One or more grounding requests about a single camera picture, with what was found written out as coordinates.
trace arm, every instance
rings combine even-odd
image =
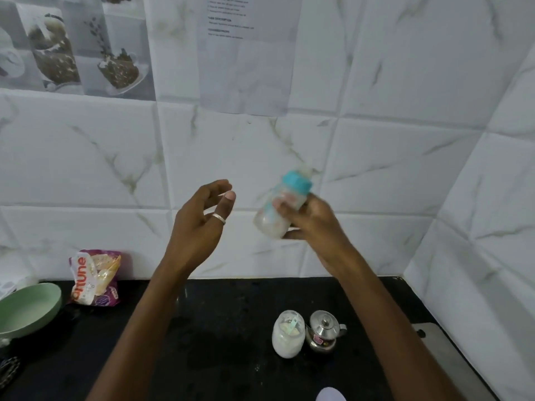
[[[204,185],[178,211],[164,258],[86,401],[146,398],[178,293],[191,272],[211,255],[223,231],[223,222],[203,211],[217,204],[215,213],[226,219],[236,198],[231,188],[227,180]]]
[[[298,230],[327,271],[338,279],[370,338],[397,401],[461,401],[463,398],[431,356],[407,317],[342,231],[329,205],[309,195],[299,212],[281,200],[273,205]]]

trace countertop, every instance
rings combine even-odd
[[[431,314],[399,277],[382,282],[411,323]],[[58,284],[67,301],[72,282]],[[44,329],[13,341],[7,350],[22,372],[1,401],[82,401],[112,351],[147,281],[120,281],[113,308],[66,305]],[[306,344],[294,359],[271,345],[284,310],[308,323],[327,310],[348,328],[330,355]],[[338,282],[329,277],[261,280],[188,280],[156,362],[149,400],[315,400],[335,387],[348,401],[391,400],[383,370]]]

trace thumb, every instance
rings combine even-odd
[[[282,199],[278,197],[273,200],[272,204],[280,215],[282,215],[296,227],[303,228],[304,223],[307,219],[305,215],[299,214],[298,211],[291,208],[288,204],[286,204]]]
[[[236,193],[234,191],[227,191],[221,200],[217,204],[214,214],[220,215],[225,221],[232,212],[232,207],[236,201]],[[219,234],[223,231],[224,223],[217,219],[215,216],[211,216],[205,227],[208,229],[217,231]]]

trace plastic bag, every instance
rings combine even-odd
[[[121,252],[84,249],[69,258],[69,264],[74,276],[72,301],[101,307],[119,303],[116,273],[121,265]]]

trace silver ring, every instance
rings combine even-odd
[[[225,218],[223,218],[221,215],[213,213],[212,216],[215,216],[219,221],[223,222],[223,225],[227,223]]]

